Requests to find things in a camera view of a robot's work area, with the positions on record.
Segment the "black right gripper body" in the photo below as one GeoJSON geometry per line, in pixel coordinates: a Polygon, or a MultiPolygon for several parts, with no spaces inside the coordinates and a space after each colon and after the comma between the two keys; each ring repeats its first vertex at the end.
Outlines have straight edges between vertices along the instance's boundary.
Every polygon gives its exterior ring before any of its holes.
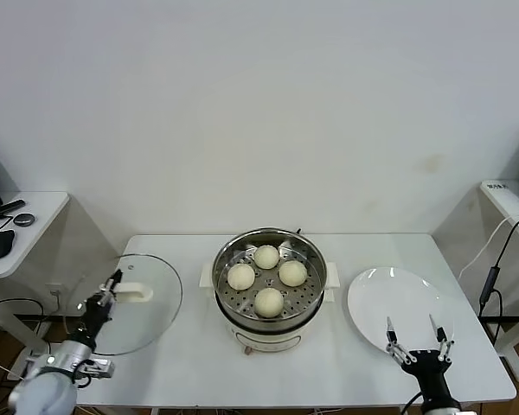
{"type": "Polygon", "coordinates": [[[452,360],[441,356],[437,350],[413,350],[410,355],[411,357],[400,367],[417,380],[423,399],[450,398],[445,373],[452,360]]]}

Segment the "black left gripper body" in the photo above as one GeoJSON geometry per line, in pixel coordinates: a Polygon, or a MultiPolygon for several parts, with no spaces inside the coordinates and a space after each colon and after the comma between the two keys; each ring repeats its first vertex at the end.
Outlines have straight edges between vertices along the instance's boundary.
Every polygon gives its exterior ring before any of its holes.
{"type": "Polygon", "coordinates": [[[112,294],[100,292],[85,301],[85,311],[75,330],[77,342],[94,342],[103,325],[110,320],[112,294]]]}

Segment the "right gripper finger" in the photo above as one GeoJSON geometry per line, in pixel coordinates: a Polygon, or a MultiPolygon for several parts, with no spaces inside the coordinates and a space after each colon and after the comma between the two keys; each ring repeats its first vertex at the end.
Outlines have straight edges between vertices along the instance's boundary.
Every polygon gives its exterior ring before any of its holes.
{"type": "Polygon", "coordinates": [[[442,325],[437,324],[432,314],[429,315],[429,319],[432,325],[432,329],[436,336],[436,340],[439,344],[439,355],[438,360],[446,363],[451,363],[450,352],[455,341],[449,338],[445,329],[442,325]]]}
{"type": "Polygon", "coordinates": [[[398,363],[398,364],[413,364],[416,362],[416,358],[398,342],[397,334],[394,330],[394,325],[391,318],[387,317],[387,346],[386,352],[398,363]]]}

